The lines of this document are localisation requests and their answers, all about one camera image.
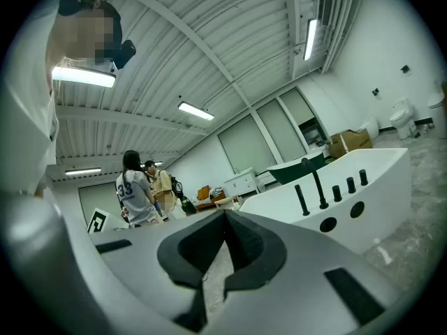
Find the person's white shirt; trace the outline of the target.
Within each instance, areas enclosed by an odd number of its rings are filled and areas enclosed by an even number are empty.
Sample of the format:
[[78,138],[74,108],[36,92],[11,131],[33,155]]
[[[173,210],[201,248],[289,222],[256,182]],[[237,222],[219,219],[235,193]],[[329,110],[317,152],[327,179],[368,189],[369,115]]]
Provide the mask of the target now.
[[56,162],[59,121],[45,54],[60,0],[42,0],[11,43],[0,72],[0,191],[33,195]]

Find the dark glass cabinet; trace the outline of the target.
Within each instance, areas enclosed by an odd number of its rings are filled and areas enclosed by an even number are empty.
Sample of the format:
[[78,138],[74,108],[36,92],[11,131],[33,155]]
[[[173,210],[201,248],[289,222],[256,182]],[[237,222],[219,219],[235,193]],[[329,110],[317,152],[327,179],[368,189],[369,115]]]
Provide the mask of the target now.
[[301,123],[299,129],[310,149],[322,147],[325,144],[323,129],[315,117]]

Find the white toilet with tank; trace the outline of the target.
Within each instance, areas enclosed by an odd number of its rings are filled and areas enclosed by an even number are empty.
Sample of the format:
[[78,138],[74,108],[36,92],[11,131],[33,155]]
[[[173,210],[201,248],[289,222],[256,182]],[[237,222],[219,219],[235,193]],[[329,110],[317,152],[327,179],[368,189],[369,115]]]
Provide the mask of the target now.
[[392,127],[397,130],[400,140],[415,135],[416,124],[413,119],[413,108],[407,98],[403,98],[393,105],[393,114],[390,117],[390,122]]

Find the orange sofa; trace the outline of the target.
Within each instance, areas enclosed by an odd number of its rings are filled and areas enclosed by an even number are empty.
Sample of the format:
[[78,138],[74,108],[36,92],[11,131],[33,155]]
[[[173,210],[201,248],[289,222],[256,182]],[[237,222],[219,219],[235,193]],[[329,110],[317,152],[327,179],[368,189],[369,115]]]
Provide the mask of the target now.
[[213,207],[217,201],[226,198],[224,190],[222,187],[210,188],[209,186],[204,186],[198,190],[197,198],[194,203],[197,211]]

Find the large open cardboard box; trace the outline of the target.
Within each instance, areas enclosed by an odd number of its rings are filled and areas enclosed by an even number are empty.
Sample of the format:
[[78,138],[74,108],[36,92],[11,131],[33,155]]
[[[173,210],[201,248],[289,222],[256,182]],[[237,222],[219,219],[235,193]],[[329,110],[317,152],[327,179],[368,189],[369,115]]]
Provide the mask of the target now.
[[372,149],[372,140],[366,129],[361,131],[347,130],[334,134],[328,140],[328,152],[333,158],[340,158],[356,149]]

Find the ceiling strip light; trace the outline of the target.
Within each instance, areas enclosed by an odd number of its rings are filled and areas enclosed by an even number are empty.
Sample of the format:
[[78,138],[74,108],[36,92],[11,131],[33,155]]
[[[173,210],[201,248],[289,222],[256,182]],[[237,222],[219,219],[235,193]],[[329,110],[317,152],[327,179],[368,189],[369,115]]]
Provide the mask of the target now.
[[314,39],[316,35],[318,20],[310,19],[307,24],[307,37],[305,42],[305,52],[303,55],[303,60],[308,61],[312,55],[312,50],[314,46]]
[[178,105],[178,109],[183,111],[183,112],[192,114],[192,115],[194,115],[196,117],[200,117],[201,119],[205,119],[205,120],[208,120],[208,121],[211,121],[211,120],[214,119],[214,115],[212,115],[209,112],[206,112],[204,110],[201,110],[200,108],[197,108],[197,107],[195,107],[195,106],[193,106],[193,105],[191,105],[191,104],[189,104],[187,102],[184,102],[184,101],[182,101]]
[[52,79],[112,88],[115,84],[116,76],[95,70],[56,66],[52,69]]
[[67,170],[65,171],[65,175],[67,177],[74,177],[78,175],[84,175],[84,174],[95,174],[99,173],[101,171],[100,167],[92,167],[87,169],[79,169],[79,170]]

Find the black handheld shower wand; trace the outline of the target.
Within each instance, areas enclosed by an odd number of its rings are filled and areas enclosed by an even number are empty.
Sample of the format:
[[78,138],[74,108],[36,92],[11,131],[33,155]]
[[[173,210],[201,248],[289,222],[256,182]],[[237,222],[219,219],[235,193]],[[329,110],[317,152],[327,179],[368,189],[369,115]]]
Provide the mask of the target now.
[[302,208],[302,213],[303,213],[304,211],[309,211],[308,208],[307,208],[307,204],[306,204],[306,202],[305,202],[305,198],[304,198],[304,195],[303,195],[303,193],[302,193],[302,189],[301,189],[300,185],[299,185],[299,184],[295,185],[295,186],[294,186],[294,189],[295,189],[295,192],[296,192],[297,197],[298,197],[298,199],[299,199],[300,206],[301,206],[301,208]]

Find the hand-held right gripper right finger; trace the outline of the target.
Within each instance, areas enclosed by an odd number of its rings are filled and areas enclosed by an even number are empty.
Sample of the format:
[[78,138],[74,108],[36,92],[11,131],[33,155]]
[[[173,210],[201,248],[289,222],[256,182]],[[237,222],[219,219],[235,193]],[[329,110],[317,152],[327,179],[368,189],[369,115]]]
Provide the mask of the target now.
[[356,335],[361,322],[343,296],[360,285],[383,315],[401,289],[321,232],[255,214],[242,216],[276,233],[285,244],[283,267],[257,290],[229,292],[205,335]]

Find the frosted glass window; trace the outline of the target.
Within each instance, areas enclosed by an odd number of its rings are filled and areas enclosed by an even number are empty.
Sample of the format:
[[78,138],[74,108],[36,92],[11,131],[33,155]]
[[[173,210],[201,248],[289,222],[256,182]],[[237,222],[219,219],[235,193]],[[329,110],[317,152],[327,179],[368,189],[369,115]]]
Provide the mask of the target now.
[[235,173],[253,168],[265,172],[276,160],[252,116],[245,117],[218,134],[219,141]]
[[280,97],[297,125],[304,124],[314,118],[314,113],[297,89],[293,89]]
[[259,108],[257,113],[272,137],[284,163],[306,154],[298,134],[276,100]]

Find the black curved faucet spout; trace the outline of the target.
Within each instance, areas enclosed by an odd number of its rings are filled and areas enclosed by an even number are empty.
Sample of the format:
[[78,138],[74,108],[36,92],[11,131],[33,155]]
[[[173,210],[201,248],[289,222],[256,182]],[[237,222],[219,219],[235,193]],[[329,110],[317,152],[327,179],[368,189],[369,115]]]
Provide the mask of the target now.
[[309,170],[314,178],[314,182],[316,184],[317,187],[317,191],[318,191],[318,195],[319,195],[319,200],[320,200],[320,209],[327,209],[329,207],[329,204],[324,196],[324,192],[323,192],[323,188],[321,185],[321,181],[319,179],[318,173],[316,171],[316,168],[314,167],[314,165],[312,164],[312,162],[308,159],[308,158],[302,158],[301,160],[301,165],[306,169]]

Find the white rectangular bathtub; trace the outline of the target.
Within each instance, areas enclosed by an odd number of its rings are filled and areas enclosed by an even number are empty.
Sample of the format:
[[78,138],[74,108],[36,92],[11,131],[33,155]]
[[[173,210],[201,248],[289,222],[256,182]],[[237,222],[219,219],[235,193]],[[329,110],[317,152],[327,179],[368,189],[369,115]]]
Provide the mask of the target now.
[[[368,185],[360,184],[365,169]],[[312,174],[247,199],[243,212],[317,231],[357,254],[389,237],[411,213],[411,162],[406,148],[356,149],[317,170],[329,204],[320,209]],[[353,177],[350,194],[346,179]],[[303,216],[294,186],[299,184],[310,215]],[[338,185],[342,201],[334,202]]]

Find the dark green oval bathtub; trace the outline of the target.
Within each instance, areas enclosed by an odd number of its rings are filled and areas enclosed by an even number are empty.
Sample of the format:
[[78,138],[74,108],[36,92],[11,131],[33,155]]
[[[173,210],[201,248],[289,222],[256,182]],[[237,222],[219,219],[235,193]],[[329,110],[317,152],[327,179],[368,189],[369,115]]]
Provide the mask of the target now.
[[313,153],[301,156],[295,160],[270,166],[267,168],[267,171],[281,185],[285,185],[310,173],[310,171],[303,167],[301,164],[303,158],[308,159],[316,170],[325,166],[325,157],[323,152],[315,151]]

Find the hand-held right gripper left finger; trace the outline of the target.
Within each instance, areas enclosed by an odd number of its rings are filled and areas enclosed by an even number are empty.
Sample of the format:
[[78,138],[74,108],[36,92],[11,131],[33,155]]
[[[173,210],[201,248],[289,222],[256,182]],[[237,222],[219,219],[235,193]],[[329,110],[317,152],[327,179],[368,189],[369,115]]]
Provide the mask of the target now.
[[39,334],[226,335],[205,292],[172,282],[160,241],[187,226],[88,234],[45,200],[0,193],[0,253]]

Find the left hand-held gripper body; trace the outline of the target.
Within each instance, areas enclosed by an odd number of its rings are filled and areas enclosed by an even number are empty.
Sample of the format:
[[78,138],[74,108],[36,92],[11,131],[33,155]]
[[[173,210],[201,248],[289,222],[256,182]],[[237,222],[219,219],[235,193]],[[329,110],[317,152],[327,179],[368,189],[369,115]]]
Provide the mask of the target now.
[[129,224],[121,216],[114,216],[99,208],[94,209],[87,228],[89,234],[118,229],[129,229]]

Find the black backpack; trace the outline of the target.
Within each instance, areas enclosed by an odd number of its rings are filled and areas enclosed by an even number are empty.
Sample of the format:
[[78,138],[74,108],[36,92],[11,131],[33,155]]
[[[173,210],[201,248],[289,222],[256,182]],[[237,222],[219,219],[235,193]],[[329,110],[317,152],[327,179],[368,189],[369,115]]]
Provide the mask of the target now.
[[182,184],[174,178],[174,176],[170,176],[172,191],[174,195],[180,200],[181,207],[184,213],[188,215],[195,214],[197,212],[196,207],[193,203],[184,195]]

